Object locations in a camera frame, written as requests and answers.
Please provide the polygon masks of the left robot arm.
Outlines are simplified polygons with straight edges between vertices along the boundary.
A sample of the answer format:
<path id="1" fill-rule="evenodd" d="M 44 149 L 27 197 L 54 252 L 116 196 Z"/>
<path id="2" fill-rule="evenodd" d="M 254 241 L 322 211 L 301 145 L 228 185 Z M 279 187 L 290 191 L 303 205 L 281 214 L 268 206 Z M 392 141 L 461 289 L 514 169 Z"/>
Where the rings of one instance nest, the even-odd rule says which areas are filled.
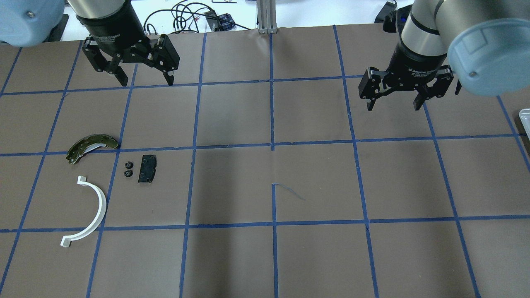
<path id="1" fill-rule="evenodd" d="M 45 42 L 60 25 L 66 4 L 89 34 L 82 51 L 95 71 L 113 75 L 125 87 L 128 77 L 121 64 L 141 63 L 174 84 L 180 62 L 174 45 L 166 34 L 148 38 L 130 0 L 2 0 L 1 42 L 13 47 Z"/>

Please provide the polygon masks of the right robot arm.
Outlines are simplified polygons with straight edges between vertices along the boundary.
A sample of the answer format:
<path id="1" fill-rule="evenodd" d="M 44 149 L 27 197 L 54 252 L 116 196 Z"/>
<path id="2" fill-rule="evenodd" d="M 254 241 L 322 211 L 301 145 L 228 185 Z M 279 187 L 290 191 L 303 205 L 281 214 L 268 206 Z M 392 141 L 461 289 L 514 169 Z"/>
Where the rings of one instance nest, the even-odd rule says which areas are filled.
<path id="1" fill-rule="evenodd" d="M 359 96 L 371 111 L 393 92 L 417 91 L 419 110 L 445 96 L 454 77 L 455 93 L 499 96 L 529 85 L 528 0 L 415 0 L 388 12 L 383 30 L 399 41 L 386 70 L 366 69 Z"/>

